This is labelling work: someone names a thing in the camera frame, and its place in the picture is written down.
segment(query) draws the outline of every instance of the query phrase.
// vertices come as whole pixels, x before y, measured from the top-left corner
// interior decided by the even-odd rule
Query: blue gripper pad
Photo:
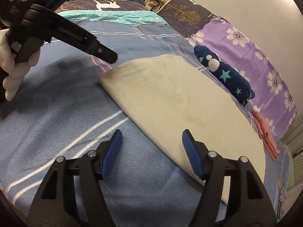
[[[183,131],[182,142],[194,173],[201,179],[204,175],[202,169],[202,159],[194,146],[194,139],[189,130]]]
[[[119,130],[102,161],[101,177],[105,178],[111,172],[116,157],[122,145],[122,132]]]

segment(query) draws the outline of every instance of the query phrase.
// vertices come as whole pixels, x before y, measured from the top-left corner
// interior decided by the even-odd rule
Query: green fabric
[[[287,189],[291,189],[294,186],[294,162],[292,160],[290,148],[287,145],[284,145],[284,147],[289,157],[289,178]]]
[[[168,25],[162,17],[152,11],[71,10],[58,14],[70,21],[91,20],[118,22],[129,26],[144,24]]]

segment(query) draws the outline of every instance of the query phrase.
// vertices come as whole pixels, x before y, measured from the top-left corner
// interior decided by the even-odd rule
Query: purple floral fabric
[[[291,125],[297,108],[281,74],[260,48],[222,18],[212,19],[202,30],[187,38],[194,47],[205,45],[219,59],[242,75],[255,92],[250,100],[272,132],[281,138]]]

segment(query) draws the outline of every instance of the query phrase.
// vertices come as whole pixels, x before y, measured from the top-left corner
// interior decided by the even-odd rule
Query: teal star
[[[237,88],[236,93],[237,93],[237,95],[241,94],[241,89]]]
[[[224,83],[226,82],[227,78],[231,78],[231,76],[228,75],[229,72],[230,72],[230,70],[228,70],[227,72],[225,72],[224,70],[222,70],[222,75],[221,75],[220,78],[222,78],[224,80]]]

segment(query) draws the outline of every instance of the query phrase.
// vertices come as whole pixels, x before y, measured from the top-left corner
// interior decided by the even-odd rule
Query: pink folded cloth
[[[266,122],[265,118],[256,110],[252,111],[252,115],[257,125],[259,136],[263,141],[266,150],[268,151],[272,160],[275,160],[281,151],[277,148],[277,144],[272,136],[268,123]]]

